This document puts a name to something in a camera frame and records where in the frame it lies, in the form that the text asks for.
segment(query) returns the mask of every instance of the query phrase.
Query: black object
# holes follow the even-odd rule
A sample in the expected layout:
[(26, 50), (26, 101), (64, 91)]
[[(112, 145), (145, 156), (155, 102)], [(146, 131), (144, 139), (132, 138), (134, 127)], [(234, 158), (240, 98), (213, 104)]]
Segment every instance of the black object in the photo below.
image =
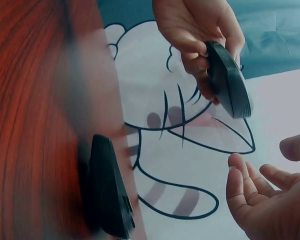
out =
[(205, 44), (210, 64), (207, 72), (216, 98), (234, 119), (250, 117), (253, 100), (237, 63), (220, 43), (209, 41)]
[(135, 228), (133, 209), (120, 174), (112, 141), (94, 135), (78, 149), (79, 181), (86, 224), (90, 231), (128, 240)]

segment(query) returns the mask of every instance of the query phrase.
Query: hand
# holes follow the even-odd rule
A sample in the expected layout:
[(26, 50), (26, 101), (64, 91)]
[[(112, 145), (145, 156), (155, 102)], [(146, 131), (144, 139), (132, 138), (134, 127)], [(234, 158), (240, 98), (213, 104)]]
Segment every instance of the hand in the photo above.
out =
[[(300, 135), (280, 143), (282, 154), (300, 161)], [(300, 240), (300, 173), (266, 164), (260, 173), (241, 155), (228, 160), (226, 199), (237, 224), (251, 240)]]
[(152, 0), (162, 35), (181, 52), (187, 73), (195, 76), (202, 95), (218, 104), (209, 88), (206, 41), (221, 43), (240, 66), (245, 37), (226, 0)]

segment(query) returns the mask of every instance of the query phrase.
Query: white paper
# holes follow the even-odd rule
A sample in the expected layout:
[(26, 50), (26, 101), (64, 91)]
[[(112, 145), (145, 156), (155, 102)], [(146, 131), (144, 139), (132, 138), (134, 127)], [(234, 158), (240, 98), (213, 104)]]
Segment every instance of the white paper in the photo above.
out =
[(147, 239), (248, 239), (226, 202), (228, 156), (300, 170), (279, 151), (281, 139), (300, 133), (300, 71), (249, 79), (253, 115), (232, 119), (196, 91), (154, 21), (128, 32), (111, 25), (106, 35)]

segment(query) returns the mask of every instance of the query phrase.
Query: black outline drawing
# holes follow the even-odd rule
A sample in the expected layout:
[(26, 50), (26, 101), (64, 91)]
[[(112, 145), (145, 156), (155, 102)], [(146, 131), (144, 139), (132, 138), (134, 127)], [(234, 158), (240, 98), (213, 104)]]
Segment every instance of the black outline drawing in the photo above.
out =
[[(112, 24), (109, 24), (105, 27), (108, 28), (112, 25), (120, 25), (123, 29), (124, 29), (124, 33), (119, 37), (119, 39), (117, 40), (116, 43), (110, 43), (109, 45), (110, 46), (115, 46), (116, 48), (116, 53), (115, 53), (115, 56), (114, 56), (114, 60), (116, 60), (117, 58), (117, 55), (118, 55), (118, 52), (119, 52), (119, 48), (118, 48), (118, 43), (120, 42), (120, 40), (129, 32), (129, 30), (141, 25), (141, 24), (144, 24), (144, 23), (148, 23), (148, 22), (155, 22), (153, 20), (149, 20), (149, 21), (143, 21), (143, 22), (140, 22), (134, 26), (132, 26), (131, 28), (129, 29), (126, 29), (122, 24), (120, 23), (112, 23)], [(172, 71), (170, 70), (169, 68), (169, 60), (170, 58), (172, 57), (172, 46), (169, 47), (169, 53), (170, 55), (168, 56), (167, 58), (167, 61), (166, 61), (166, 68), (169, 72), (172, 73)], [(166, 217), (170, 217), (170, 218), (175, 218), (175, 219), (180, 219), (180, 220), (196, 220), (196, 219), (203, 219), (203, 218), (206, 218), (208, 216), (210, 216), (211, 214), (213, 214), (215, 211), (217, 211), (217, 209), (219, 208), (219, 200), (218, 198), (210, 191), (207, 191), (205, 189), (202, 189), (202, 188), (198, 188), (198, 187), (195, 187), (195, 186), (189, 186), (189, 185), (181, 185), (181, 184), (176, 184), (176, 183), (172, 183), (172, 182), (167, 182), (167, 181), (164, 181), (164, 180), (160, 180), (150, 174), (148, 174), (143, 168), (142, 166), (140, 165), (140, 154), (141, 154), (141, 147), (142, 147), (142, 131), (161, 131), (161, 136), (163, 134), (163, 131), (164, 130), (167, 130), (167, 132), (169, 132), (170, 134), (174, 135), (174, 136), (177, 136), (179, 138), (182, 139), (182, 146), (183, 146), (183, 143), (184, 141), (188, 141), (188, 142), (191, 142), (193, 144), (196, 144), (198, 146), (201, 146), (203, 148), (207, 148), (207, 149), (210, 149), (210, 150), (213, 150), (213, 151), (217, 151), (217, 152), (220, 152), (220, 153), (224, 153), (224, 154), (232, 154), (234, 152), (230, 152), (230, 151), (225, 151), (225, 150), (222, 150), (222, 149), (218, 149), (218, 148), (214, 148), (212, 146), (208, 146), (208, 145), (204, 145), (204, 144), (201, 144), (201, 143), (198, 143), (198, 142), (195, 142), (187, 137), (185, 137), (185, 125), (187, 123), (190, 123), (191, 121), (193, 121), (194, 119), (196, 119), (198, 116), (200, 116), (201, 114), (203, 114), (207, 109), (209, 109), (211, 106), (212, 106), (212, 103), (208, 103), (207, 106), (202, 110), (200, 111), (198, 114), (196, 114), (195, 116), (191, 117), (190, 119), (186, 120), (185, 118), (185, 103), (188, 103), (189, 101), (193, 100), (197, 95), (198, 95), (198, 99), (196, 100), (195, 103), (193, 104), (196, 104), (199, 102), (200, 98), (201, 98), (201, 93), (198, 89), (198, 87), (195, 88), (194, 92), (193, 92), (193, 95), (191, 96), (191, 98), (189, 100), (187, 100), (186, 102), (184, 102), (184, 99), (183, 99), (183, 96), (182, 96), (182, 90), (180, 88), (180, 86), (178, 85), (178, 92), (179, 92), (179, 97), (180, 97), (180, 104), (181, 104), (181, 113), (182, 113), (182, 122), (181, 123), (178, 123), (178, 124), (175, 124), (175, 125), (172, 125), (172, 126), (166, 126), (166, 121), (167, 121), (167, 118), (168, 118), (168, 109), (169, 109), (169, 103), (168, 103), (168, 98), (167, 98), (167, 94), (165, 91), (163, 91), (163, 95), (164, 95), (164, 99), (163, 99), (163, 102), (164, 102), (164, 107), (165, 107), (165, 111), (164, 111), (164, 115), (163, 115), (163, 122), (162, 122), (162, 127), (159, 127), (159, 128), (146, 128), (146, 127), (138, 127), (138, 126), (135, 126), (135, 125), (132, 125), (132, 124), (129, 124), (128, 122), (125, 122), (125, 125), (129, 128), (133, 128), (133, 129), (136, 129), (137, 132), (138, 132), (138, 137), (139, 137), (139, 144), (138, 144), (138, 150), (137, 150), (137, 157), (136, 157), (136, 161), (133, 165), (133, 170), (135, 170), (136, 168), (138, 168), (140, 170), (140, 172), (145, 175), (146, 177), (152, 179), (153, 181), (155, 182), (159, 182), (161, 184), (165, 184), (165, 185), (170, 185), (170, 186), (175, 186), (175, 187), (180, 187), (180, 188), (187, 188), (187, 189), (193, 189), (193, 190), (197, 190), (199, 192), (203, 192), (205, 194), (208, 194), (210, 197), (212, 197), (214, 200), (215, 200), (215, 207), (208, 213), (205, 213), (205, 214), (202, 214), (202, 215), (199, 215), (199, 216), (194, 216), (194, 217), (190, 217), (190, 216), (178, 216), (178, 215), (172, 215), (172, 214), (168, 214), (166, 212), (163, 212), (161, 210), (158, 210), (157, 208), (153, 207), (152, 205), (150, 205), (149, 203), (147, 203), (140, 195), (138, 195), (138, 198), (139, 200), (145, 204), (147, 207), (149, 207), (150, 209), (152, 209), (153, 211), (157, 212), (158, 214), (161, 214), (161, 215), (164, 215)], [(242, 155), (246, 155), (246, 154), (251, 154), (253, 152), (255, 152), (256, 150), (256, 146), (255, 146), (255, 141), (254, 141), (254, 137), (253, 137), (253, 134), (252, 134), (252, 131), (249, 127), (249, 124), (247, 122), (246, 119), (244, 119), (244, 123), (245, 123), (245, 126), (247, 127), (248, 129), (248, 132), (249, 132), (249, 135), (250, 135), (250, 140), (251, 140), (251, 143), (248, 142), (248, 140), (246, 140), (239, 132), (237, 132), (235, 129), (231, 128), (229, 125), (227, 125), (226, 123), (222, 122), (221, 120), (217, 119), (217, 118), (214, 118), (215, 120), (219, 121), (221, 124), (223, 124), (224, 126), (226, 126), (228, 129), (230, 129), (232, 132), (234, 132), (236, 135), (238, 135), (250, 148), (251, 148), (251, 151), (247, 151), (247, 152), (239, 152), (240, 154)], [(176, 128), (179, 128), (179, 127), (182, 127), (182, 135), (179, 135), (175, 132), (173, 132), (172, 130), (173, 129), (176, 129)]]

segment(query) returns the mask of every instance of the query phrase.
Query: cartoon character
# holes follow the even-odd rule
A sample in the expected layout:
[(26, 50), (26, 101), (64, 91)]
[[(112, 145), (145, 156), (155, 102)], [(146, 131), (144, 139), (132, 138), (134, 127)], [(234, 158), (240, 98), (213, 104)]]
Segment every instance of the cartoon character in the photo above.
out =
[(247, 121), (232, 119), (201, 96), (155, 21), (129, 30), (112, 24), (105, 31), (140, 201), (169, 218), (210, 216), (219, 206), (210, 179), (220, 166), (214, 154), (224, 161), (224, 154), (254, 152)]

